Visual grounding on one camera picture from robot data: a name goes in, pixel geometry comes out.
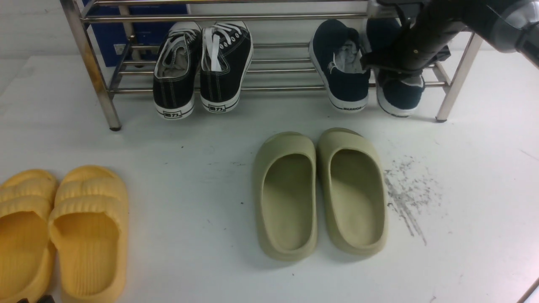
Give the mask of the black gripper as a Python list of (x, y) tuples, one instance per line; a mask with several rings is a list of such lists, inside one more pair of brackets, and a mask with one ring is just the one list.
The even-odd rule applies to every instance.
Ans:
[(390, 46), (362, 56), (364, 69), (419, 75), (466, 27), (460, 0), (378, 0), (376, 3), (394, 8), (404, 25)]

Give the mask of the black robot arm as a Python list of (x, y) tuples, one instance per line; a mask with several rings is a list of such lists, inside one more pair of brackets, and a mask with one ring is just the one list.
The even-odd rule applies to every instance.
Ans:
[(403, 25), (387, 47), (362, 56), (364, 69), (416, 76), (447, 57), (446, 46), (469, 29), (501, 53), (518, 52), (538, 65), (537, 0), (380, 0)]

